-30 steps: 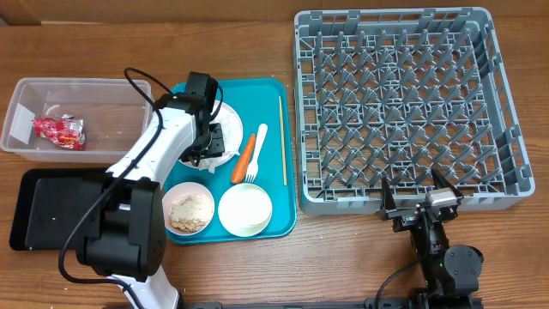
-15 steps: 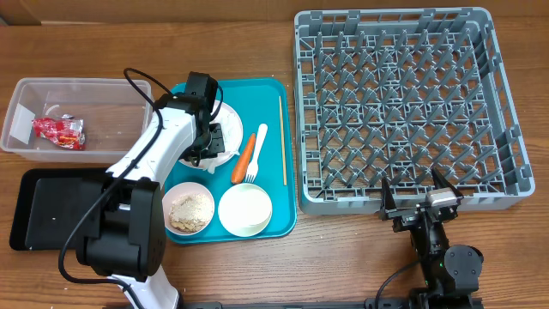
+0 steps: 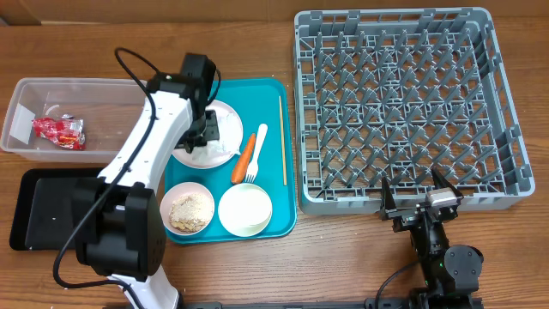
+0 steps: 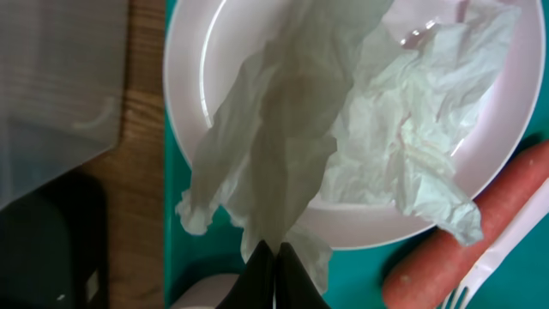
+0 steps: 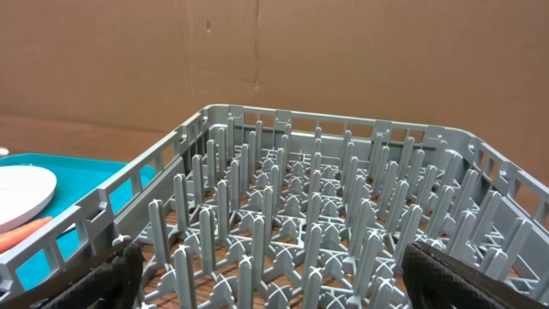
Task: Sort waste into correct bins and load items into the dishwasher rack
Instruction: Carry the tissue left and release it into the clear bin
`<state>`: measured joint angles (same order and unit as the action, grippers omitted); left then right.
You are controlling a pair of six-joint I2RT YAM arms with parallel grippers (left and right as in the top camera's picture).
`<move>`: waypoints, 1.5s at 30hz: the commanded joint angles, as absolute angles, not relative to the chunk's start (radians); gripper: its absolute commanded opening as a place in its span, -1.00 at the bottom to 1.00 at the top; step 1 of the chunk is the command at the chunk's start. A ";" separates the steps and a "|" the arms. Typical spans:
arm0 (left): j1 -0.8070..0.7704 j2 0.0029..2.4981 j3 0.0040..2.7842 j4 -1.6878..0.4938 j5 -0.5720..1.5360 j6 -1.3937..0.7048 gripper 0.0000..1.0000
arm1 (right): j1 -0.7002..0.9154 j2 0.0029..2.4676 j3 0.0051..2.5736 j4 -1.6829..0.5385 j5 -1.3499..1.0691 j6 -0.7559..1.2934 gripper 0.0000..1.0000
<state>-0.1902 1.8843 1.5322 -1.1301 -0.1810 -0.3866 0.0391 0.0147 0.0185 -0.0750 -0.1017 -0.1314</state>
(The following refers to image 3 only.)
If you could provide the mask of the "red snack wrapper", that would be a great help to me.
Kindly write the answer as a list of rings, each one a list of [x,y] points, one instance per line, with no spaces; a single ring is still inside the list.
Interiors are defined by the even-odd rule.
[[[53,144],[71,150],[84,150],[86,137],[84,121],[80,118],[36,118],[32,122],[36,136],[44,138]]]

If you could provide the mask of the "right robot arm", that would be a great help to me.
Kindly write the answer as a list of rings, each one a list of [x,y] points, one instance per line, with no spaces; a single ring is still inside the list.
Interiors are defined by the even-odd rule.
[[[431,170],[434,189],[412,208],[396,206],[387,179],[382,180],[379,217],[393,222],[396,233],[408,231],[418,259],[397,270],[378,289],[376,297],[365,302],[370,308],[483,309],[481,298],[474,298],[484,263],[482,252],[470,245],[451,245],[443,225],[458,216],[464,196],[436,168]],[[399,274],[420,266],[425,286],[414,288],[406,298],[384,298],[384,289]]]

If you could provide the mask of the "white tissue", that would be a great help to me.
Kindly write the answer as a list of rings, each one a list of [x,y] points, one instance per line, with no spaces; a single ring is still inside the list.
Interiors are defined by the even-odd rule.
[[[195,148],[190,158],[196,164],[206,165],[239,151],[242,141],[241,121],[234,113],[218,118],[219,141],[210,141],[205,147]]]

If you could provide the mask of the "pink bowl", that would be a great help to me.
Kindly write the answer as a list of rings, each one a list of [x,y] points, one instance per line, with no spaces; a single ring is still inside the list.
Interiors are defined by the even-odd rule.
[[[169,222],[169,213],[170,213],[170,209],[171,209],[171,206],[172,206],[172,202],[175,201],[176,199],[178,199],[180,196],[182,195],[186,195],[186,194],[190,194],[190,193],[202,193],[202,194],[205,194],[207,195],[208,197],[211,198],[211,200],[214,202],[214,198],[212,196],[212,194],[210,193],[210,191],[203,185],[200,185],[198,183],[195,183],[195,182],[185,182],[185,183],[182,183],[182,184],[178,184],[178,185],[175,185],[173,186],[163,197],[162,201],[161,201],[161,204],[160,204],[160,214],[161,214],[161,217],[162,217],[162,221],[164,222],[164,225],[166,227],[166,229],[169,231],[169,232],[172,232],[176,235],[179,235],[179,236],[191,236],[191,235],[194,235],[194,234],[197,234],[197,233],[182,233],[180,231],[178,231],[176,228],[172,227],[170,222]]]

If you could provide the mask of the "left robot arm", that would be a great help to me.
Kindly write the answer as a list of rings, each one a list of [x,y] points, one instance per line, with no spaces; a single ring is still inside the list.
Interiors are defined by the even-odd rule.
[[[212,60],[188,53],[178,73],[156,70],[137,84],[146,100],[126,142],[97,178],[79,179],[72,194],[67,242],[78,262],[102,277],[83,288],[117,285],[133,308],[184,307],[161,266],[166,231],[156,191],[174,149],[191,153],[219,139],[207,107],[220,81]]]

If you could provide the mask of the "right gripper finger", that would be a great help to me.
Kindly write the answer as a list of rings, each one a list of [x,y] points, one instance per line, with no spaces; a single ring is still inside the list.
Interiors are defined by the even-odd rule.
[[[389,187],[389,182],[386,177],[382,179],[382,196],[381,206],[379,210],[379,218],[381,220],[389,220],[393,213],[396,212],[395,201]]]
[[[436,190],[451,189],[453,191],[455,189],[455,187],[438,171],[436,167],[431,169],[431,177]]]

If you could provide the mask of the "food scraps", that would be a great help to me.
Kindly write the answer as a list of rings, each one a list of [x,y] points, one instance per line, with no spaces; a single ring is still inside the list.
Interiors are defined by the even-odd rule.
[[[197,233],[204,229],[214,214],[214,202],[205,194],[190,193],[172,202],[169,222],[182,233]]]

